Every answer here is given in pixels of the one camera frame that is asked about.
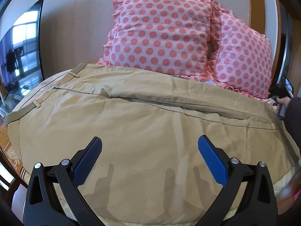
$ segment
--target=tv screen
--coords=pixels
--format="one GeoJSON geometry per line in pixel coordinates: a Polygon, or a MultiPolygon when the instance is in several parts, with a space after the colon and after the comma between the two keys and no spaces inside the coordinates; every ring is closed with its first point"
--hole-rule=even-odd
{"type": "Polygon", "coordinates": [[[26,96],[44,79],[40,57],[43,1],[23,13],[0,42],[1,75],[8,93],[26,96]]]}

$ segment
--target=dark sleeve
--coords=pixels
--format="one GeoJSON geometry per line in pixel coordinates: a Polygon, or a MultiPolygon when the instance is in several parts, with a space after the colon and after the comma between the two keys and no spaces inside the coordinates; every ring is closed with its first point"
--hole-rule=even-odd
{"type": "Polygon", "coordinates": [[[301,98],[293,98],[285,111],[284,124],[301,152],[301,98]]]}

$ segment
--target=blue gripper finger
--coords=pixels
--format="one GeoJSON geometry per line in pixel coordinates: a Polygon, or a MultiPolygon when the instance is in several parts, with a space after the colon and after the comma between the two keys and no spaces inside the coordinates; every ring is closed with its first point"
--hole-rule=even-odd
{"type": "Polygon", "coordinates": [[[73,169],[72,181],[76,187],[85,183],[101,151],[101,139],[95,137],[92,140],[92,144],[90,145],[90,147],[85,151],[85,154],[82,156],[82,158],[77,163],[76,167],[73,169]]]}
{"type": "Polygon", "coordinates": [[[222,160],[216,154],[214,148],[210,145],[210,141],[201,136],[198,141],[198,149],[207,167],[213,175],[215,181],[225,187],[228,182],[228,171],[222,160]]]}

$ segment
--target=polka dot pillow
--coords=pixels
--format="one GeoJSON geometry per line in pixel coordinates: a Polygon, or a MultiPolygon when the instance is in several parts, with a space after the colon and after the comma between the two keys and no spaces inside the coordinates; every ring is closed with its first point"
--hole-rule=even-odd
{"type": "Polygon", "coordinates": [[[218,49],[208,64],[216,83],[249,97],[267,98],[271,85],[270,41],[213,2],[211,36],[218,49]]]}
{"type": "Polygon", "coordinates": [[[114,0],[115,22],[98,64],[206,77],[212,0],[114,0]]]}

